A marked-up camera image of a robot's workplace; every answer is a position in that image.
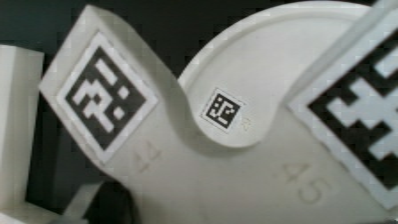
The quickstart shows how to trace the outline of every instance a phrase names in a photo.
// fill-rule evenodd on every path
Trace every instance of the printed number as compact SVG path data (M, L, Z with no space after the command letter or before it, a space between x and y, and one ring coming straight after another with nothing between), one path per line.
M310 181L301 181L310 171L310 164L285 164L283 171L287 175L287 183L294 183L297 196L301 201L306 204L315 204L327 194L327 191L333 189L333 186L327 180L322 177L313 177Z

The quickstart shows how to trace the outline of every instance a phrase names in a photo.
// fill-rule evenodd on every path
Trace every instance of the white frame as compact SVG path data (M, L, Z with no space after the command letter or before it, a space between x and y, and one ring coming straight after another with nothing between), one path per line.
M239 113L235 115L235 118L233 118L233 122L230 124L230 127L224 128L223 125L210 119L207 113L208 113L208 109L212 107L212 103L215 101L215 97L217 95L224 95L228 96L228 99L239 104L240 106L240 110L239 110ZM246 106L246 103L233 97L233 95L230 93L226 93L226 91L223 91L219 88L215 88L215 91L214 91L214 94L212 94L212 97L210 97L210 100L208 100L208 103L207 103L207 106L205 106L205 110L203 110L203 113L201 113L201 117L203 119L210 122L210 124L226 132L230 133L231 129L235 128L235 125L239 123L239 116L240 116L240 112L242 112L242 109L244 109L244 106Z
M93 58L93 55L96 53L96 49L102 47L125 75L127 75L127 78L146 98L146 102L139 108L139 111L134 115L134 118L127 124L127 127L123 129L123 132L120 133L118 137L116 137L116 140L114 142L111 143L111 146L107 149L102 148L100 144L98 144L98 141L93 137L93 134L91 134L91 131L86 127L86 125L82 124L80 122L80 118L77 116L77 113L72 109L72 106L70 106L70 103L66 102L66 96L68 96L68 93L70 93L70 90L73 88L73 84L77 82L77 79L82 75L82 72L84 72L84 69L86 69L86 65L91 61L91 58ZM66 83L64 83L64 86L61 88L61 91L59 91L59 95L57 95L57 102L59 102L59 105L61 105L61 108L64 109L66 111L66 114L68 114L68 117L72 118L72 121L73 121L73 124L77 126L77 129L80 131L80 134L86 138L86 141L93 147L93 150L95 150L95 153L96 153L96 156L102 160L104 163L107 163L109 159L112 158L114 156L114 153L139 127L139 124L155 108L155 105L159 103L159 98L155 96L155 93L151 91L151 89L148 88L146 84L144 84L144 81L141 79L141 76L137 75L137 72L134 71L134 68L128 66L128 62L127 60L123 59L123 56L120 54L120 52L116 51L116 47L112 46L112 43L104 35L102 32L96 33L95 35L95 38L93 38L93 41L91 41L91 44L89 44L89 47L86 48L86 51L84 51L84 54L82 54L82 58L80 58L80 61L77 63L77 66L73 68L73 71L72 71L72 74L70 74L70 77L68 77L68 80L66 80Z

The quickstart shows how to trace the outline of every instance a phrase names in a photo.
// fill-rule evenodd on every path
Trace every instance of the black background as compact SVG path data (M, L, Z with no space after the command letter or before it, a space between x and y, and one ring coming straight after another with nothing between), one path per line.
M45 71L88 3L128 21L176 77L205 44L230 25L263 9L297 1L271 0L2 0L0 44L47 54ZM372 4L374 1L350 1ZM79 186L109 179L41 98L27 200L63 212Z

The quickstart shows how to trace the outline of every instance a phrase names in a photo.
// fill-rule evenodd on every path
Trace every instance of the engraved number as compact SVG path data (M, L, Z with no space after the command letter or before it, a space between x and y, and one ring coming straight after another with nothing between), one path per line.
M324 178L317 178L310 181L308 186L299 189L299 198L308 204L315 204L324 192L331 190L329 182Z
M143 147L135 150L135 163L139 165L139 172L143 173L151 166L151 163L162 156L162 151L150 141L144 142Z
M283 165L287 183L295 187L299 199L306 204L315 204L322 200L333 186L322 177L315 176L304 179L310 169L311 165L308 163Z
M244 130L246 130L246 131L249 131L251 126L253 126L253 121L251 121L249 118L244 118L244 121L242 121L242 127L244 127Z

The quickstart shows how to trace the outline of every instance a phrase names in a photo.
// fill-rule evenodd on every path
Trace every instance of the white plastic part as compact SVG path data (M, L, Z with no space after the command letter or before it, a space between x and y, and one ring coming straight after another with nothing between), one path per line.
M43 53L0 46L0 223L47 223L57 215L25 202Z
M397 46L398 1L388 0L306 70L288 96L294 113L386 209L398 206Z
M48 224L89 224L86 213L95 201L95 197L102 188L104 182L82 185L75 197L72 199L64 214Z
M86 8L41 92L88 157L132 191L144 224L347 224L390 218L285 102L366 9L306 2L265 10L208 44L180 86L128 24ZM93 54L98 34L102 47L112 47ZM157 98L137 125L120 123L121 114L135 120L125 85L137 111L143 98ZM127 132L112 147L118 128Z

